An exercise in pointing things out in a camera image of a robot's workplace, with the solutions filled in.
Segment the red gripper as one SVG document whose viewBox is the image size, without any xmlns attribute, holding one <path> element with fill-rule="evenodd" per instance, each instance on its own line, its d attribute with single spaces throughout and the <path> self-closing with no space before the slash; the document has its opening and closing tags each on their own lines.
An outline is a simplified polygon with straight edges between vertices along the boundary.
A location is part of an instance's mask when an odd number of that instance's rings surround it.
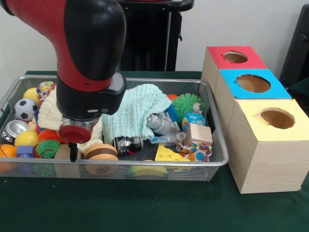
<svg viewBox="0 0 309 232">
<path fill-rule="evenodd" d="M 78 155 L 77 144 L 83 144 L 91 139 L 93 126 L 61 125 L 59 136 L 69 142 L 70 161 L 76 162 Z"/>
</svg>

